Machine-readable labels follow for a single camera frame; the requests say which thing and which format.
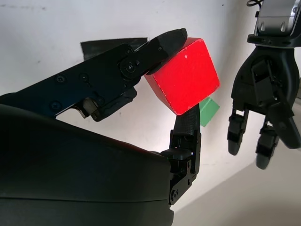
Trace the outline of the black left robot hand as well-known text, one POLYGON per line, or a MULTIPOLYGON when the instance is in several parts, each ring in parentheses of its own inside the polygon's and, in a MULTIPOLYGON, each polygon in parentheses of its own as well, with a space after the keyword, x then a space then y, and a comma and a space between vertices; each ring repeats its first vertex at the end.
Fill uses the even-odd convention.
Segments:
POLYGON ((299 43, 289 37, 254 34, 250 34, 247 41, 255 44, 255 49, 240 67, 233 83, 228 151, 237 155, 249 112, 264 115, 256 147, 256 166, 264 170, 279 141, 289 149, 301 146, 292 111, 300 81, 294 58, 294 49, 299 43))

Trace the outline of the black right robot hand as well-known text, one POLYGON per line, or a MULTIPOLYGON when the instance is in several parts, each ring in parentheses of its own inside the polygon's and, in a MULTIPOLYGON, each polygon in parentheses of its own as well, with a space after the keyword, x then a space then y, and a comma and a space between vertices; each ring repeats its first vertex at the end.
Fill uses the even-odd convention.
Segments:
POLYGON ((138 49, 122 44, 0 98, 0 223, 3 226, 170 226, 170 207, 200 166, 199 106, 177 116, 158 153, 56 117, 76 109, 101 121, 130 103, 135 85, 170 61, 187 31, 138 49))

